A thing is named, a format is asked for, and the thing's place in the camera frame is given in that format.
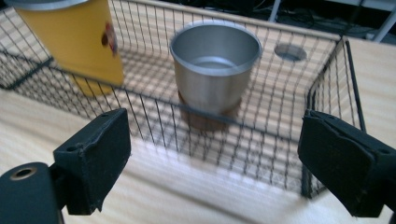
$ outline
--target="wire basket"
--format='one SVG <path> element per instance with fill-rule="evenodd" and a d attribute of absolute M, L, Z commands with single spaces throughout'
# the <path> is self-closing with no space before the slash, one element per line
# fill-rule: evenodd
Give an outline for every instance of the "wire basket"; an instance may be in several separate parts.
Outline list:
<path fill-rule="evenodd" d="M 109 4 L 124 66 L 122 87 L 98 82 L 113 91 L 82 94 L 72 79 L 84 76 L 62 70 L 13 8 L 0 15 L 0 87 L 88 119 L 125 107 L 132 137 L 305 197 L 324 189 L 298 159 L 305 110 L 329 113 L 364 129 L 349 45 L 340 36 L 163 2 Z M 233 119 L 179 101 L 169 53 L 170 39 L 184 25 L 214 19 L 243 25 L 262 43 L 262 57 Z M 276 52 L 279 46 L 302 49 L 304 58 L 296 61 L 287 52 Z M 186 112 L 226 128 L 197 130 L 182 118 Z"/>

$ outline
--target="silver metal cup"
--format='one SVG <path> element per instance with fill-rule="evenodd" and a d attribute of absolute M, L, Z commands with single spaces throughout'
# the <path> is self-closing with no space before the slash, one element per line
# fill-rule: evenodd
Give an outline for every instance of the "silver metal cup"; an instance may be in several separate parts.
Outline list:
<path fill-rule="evenodd" d="M 219 114 L 238 104 L 262 55 L 258 38 L 228 21 L 196 21 L 172 39 L 178 90 L 196 109 Z"/>

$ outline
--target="wooden table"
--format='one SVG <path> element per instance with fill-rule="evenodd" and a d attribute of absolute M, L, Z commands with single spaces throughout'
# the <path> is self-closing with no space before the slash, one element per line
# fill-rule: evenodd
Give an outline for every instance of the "wooden table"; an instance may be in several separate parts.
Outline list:
<path fill-rule="evenodd" d="M 352 39 L 368 133 L 396 147 L 396 48 Z M 53 163 L 52 150 L 87 120 L 0 91 L 0 173 L 26 162 Z M 139 140 L 102 213 L 66 223 L 387 223 L 351 217 L 324 192 L 313 201 Z"/>

